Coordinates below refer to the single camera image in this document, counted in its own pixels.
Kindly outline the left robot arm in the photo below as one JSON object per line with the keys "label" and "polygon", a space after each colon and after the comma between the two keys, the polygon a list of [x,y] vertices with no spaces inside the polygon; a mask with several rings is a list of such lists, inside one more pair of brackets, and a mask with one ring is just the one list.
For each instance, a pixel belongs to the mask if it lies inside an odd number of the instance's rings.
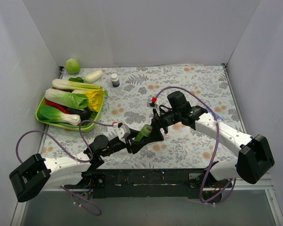
{"label": "left robot arm", "polygon": [[34,154],[13,170],[9,179],[18,202],[26,202],[37,196],[42,190],[59,186],[78,185],[87,188],[91,177],[88,171],[98,168],[102,157],[128,149],[137,153],[147,144],[161,141],[162,138],[149,136],[140,141],[132,140],[132,136],[123,142],[118,137],[109,140],[105,135],[98,135],[87,150],[75,157],[42,158]]}

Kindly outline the green pill bottle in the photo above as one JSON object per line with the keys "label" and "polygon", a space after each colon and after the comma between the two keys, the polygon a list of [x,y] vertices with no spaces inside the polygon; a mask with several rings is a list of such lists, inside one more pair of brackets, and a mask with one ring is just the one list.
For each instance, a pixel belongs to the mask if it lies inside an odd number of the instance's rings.
{"label": "green pill bottle", "polygon": [[152,131],[152,126],[145,124],[142,129],[138,132],[137,136],[135,137],[135,141],[139,142],[141,141],[143,138],[146,138],[150,135]]}

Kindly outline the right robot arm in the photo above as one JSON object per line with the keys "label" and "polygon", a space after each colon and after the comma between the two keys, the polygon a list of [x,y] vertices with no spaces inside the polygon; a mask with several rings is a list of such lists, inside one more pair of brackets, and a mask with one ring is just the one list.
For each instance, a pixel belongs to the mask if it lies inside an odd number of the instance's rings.
{"label": "right robot arm", "polygon": [[159,126],[167,128],[181,122],[195,131],[201,132],[228,148],[236,159],[229,162],[213,163],[204,182],[209,187],[215,187],[223,179],[241,178],[244,181],[257,183],[275,164],[268,140],[259,134],[255,137],[242,133],[223,122],[217,122],[211,113],[198,105],[191,106],[184,94],[175,91],[168,95],[171,108],[163,110],[158,105],[158,99],[152,97],[147,107],[153,108],[157,114]]}

